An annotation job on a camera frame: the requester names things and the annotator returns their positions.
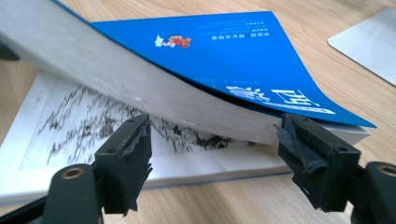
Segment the book cover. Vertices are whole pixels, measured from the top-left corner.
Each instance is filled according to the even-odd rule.
[[[318,88],[271,11],[91,25],[171,74],[236,105],[374,127]]]

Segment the wooden table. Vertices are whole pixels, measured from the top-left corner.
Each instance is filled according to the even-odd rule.
[[[377,129],[355,147],[367,161],[396,161],[396,88],[332,49],[327,39],[387,7],[393,0],[65,1],[90,21],[272,10],[319,87]],[[0,61],[0,143],[38,68]],[[105,216],[106,223],[348,223],[345,213],[315,211],[291,175],[145,190],[138,213]],[[0,207],[0,215],[18,206]]]

